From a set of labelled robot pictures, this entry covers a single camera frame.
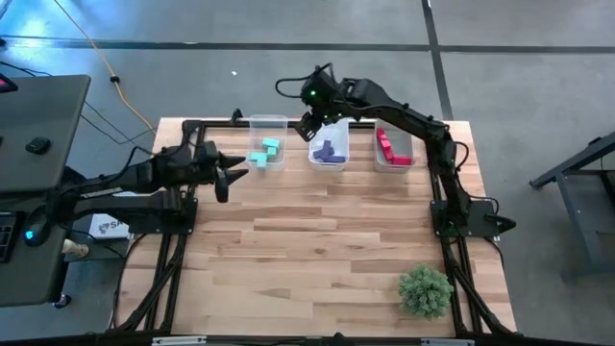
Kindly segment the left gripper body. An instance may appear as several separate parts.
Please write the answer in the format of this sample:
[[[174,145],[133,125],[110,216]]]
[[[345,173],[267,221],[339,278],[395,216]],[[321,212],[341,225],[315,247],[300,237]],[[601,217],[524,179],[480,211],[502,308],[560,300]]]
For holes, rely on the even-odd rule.
[[[229,183],[227,180],[227,172],[224,169],[216,169],[216,178],[214,182],[214,191],[216,200],[219,203],[227,203],[229,200]]]

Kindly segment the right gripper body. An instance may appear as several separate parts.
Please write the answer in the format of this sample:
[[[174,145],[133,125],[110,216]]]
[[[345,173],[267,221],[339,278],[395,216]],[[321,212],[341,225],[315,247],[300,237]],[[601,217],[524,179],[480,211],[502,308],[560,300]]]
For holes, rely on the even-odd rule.
[[[321,120],[313,114],[304,114],[294,125],[294,130],[304,142],[310,142],[321,128]]]

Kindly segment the clear plastic bin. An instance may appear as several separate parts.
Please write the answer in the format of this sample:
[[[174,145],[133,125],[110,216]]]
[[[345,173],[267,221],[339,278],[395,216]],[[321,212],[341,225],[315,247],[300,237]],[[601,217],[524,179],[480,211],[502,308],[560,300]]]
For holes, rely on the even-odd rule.
[[[254,114],[249,120],[249,142],[247,149],[247,161],[251,168],[261,171],[280,171],[284,169],[284,156],[287,139],[288,118],[277,114]],[[257,168],[255,161],[250,161],[250,154],[253,152],[263,152],[267,154],[269,147],[262,145],[264,138],[278,139],[281,144],[278,155],[275,158],[268,158],[265,169]]]

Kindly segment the white printed sheet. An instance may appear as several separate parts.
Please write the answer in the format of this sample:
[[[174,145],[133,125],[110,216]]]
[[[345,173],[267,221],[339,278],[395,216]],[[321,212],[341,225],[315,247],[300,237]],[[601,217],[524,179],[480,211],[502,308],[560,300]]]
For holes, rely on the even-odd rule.
[[[97,239],[130,239],[129,226],[107,214],[93,214],[88,233]]]

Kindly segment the small beige object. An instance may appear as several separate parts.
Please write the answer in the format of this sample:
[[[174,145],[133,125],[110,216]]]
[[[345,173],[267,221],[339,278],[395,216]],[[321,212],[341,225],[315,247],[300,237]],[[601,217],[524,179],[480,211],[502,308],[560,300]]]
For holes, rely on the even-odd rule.
[[[88,255],[89,248],[85,244],[77,243],[67,238],[63,241],[61,252],[64,255],[73,256],[78,259],[82,259]]]

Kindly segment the small black puck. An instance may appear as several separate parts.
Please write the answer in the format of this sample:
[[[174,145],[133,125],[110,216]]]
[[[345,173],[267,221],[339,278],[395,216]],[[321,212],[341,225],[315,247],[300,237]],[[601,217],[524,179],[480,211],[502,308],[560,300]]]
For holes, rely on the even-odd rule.
[[[48,152],[51,146],[52,141],[49,138],[37,136],[25,145],[25,150],[31,154],[44,155]]]

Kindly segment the gray desk top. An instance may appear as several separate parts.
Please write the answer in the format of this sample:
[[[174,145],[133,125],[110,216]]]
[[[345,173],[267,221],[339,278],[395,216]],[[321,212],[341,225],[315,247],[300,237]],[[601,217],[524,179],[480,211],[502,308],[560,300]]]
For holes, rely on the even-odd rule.
[[[19,217],[10,261],[0,263],[0,308],[52,305],[62,293],[67,294],[63,287],[68,263],[62,253],[67,230],[53,225],[47,241],[38,247],[26,246],[23,241],[27,217],[44,207],[42,198],[34,194],[0,195],[0,212],[15,212]]]
[[[12,81],[18,91],[0,93],[0,194],[45,191],[61,181],[91,78],[60,75]],[[37,136],[52,141],[44,155],[25,150]]]

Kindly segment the black computer mouse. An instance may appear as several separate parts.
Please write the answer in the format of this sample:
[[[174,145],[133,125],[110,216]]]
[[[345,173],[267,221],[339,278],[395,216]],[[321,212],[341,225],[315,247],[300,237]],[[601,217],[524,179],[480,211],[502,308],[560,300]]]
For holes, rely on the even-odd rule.
[[[52,233],[53,224],[47,218],[47,212],[36,210],[26,219],[23,226],[23,241],[26,246],[38,247],[45,243]]]

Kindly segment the potted green artificial plant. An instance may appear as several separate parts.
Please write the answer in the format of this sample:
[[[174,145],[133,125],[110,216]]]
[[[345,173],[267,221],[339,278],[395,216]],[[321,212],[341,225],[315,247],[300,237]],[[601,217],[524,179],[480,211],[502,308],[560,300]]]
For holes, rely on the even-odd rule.
[[[400,309],[426,320],[443,317],[451,306],[454,287],[442,272],[420,264],[399,278]]]

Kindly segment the black keyboard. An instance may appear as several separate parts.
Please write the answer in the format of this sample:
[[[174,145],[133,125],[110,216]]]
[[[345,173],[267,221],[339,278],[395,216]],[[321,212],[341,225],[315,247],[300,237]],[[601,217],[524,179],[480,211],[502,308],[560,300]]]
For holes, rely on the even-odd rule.
[[[0,212],[0,263],[10,261],[18,220],[15,212]]]

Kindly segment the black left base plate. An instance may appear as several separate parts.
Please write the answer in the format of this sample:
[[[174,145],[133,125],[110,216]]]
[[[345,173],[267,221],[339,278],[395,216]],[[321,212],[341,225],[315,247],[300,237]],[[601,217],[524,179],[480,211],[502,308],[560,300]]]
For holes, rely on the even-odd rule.
[[[132,218],[129,232],[133,234],[189,235],[193,232],[198,200],[184,201],[180,211],[161,211]]]

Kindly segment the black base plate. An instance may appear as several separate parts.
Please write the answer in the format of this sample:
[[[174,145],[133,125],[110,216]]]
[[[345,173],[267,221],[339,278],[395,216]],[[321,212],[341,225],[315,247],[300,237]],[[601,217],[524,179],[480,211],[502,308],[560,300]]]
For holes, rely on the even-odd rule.
[[[133,234],[189,235],[193,232],[198,200],[184,201],[180,211],[161,211],[132,218],[129,232]]]
[[[492,237],[501,233],[496,221],[488,220],[487,215],[494,213],[491,202],[474,200],[469,205],[469,211],[464,214],[464,225],[455,223],[447,213],[447,201],[432,201],[430,216],[433,231],[439,237]]]

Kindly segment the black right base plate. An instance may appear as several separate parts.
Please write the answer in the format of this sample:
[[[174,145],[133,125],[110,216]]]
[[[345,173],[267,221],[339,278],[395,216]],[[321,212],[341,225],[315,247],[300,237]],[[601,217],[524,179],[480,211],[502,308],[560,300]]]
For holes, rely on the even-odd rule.
[[[501,233],[496,221],[488,220],[487,215],[494,213],[491,202],[474,200],[469,205],[469,211],[464,214],[464,225],[455,223],[447,213],[447,201],[432,201],[430,216],[433,231],[439,237],[492,237]]]

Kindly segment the silver bracket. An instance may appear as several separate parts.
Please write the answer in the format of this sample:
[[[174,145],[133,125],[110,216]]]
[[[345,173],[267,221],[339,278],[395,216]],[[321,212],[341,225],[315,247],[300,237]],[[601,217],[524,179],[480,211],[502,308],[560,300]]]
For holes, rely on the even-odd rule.
[[[471,339],[421,338],[420,346],[476,346]]]

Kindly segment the gray metal table frame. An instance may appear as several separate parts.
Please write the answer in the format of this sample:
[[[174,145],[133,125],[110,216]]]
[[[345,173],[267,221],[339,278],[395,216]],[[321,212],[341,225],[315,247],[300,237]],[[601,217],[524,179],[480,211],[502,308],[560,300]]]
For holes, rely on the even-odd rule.
[[[615,168],[588,166],[615,154],[615,132],[590,141],[580,152],[547,170],[529,185],[555,183],[577,240],[583,247],[580,264],[561,274],[565,282],[615,274]]]

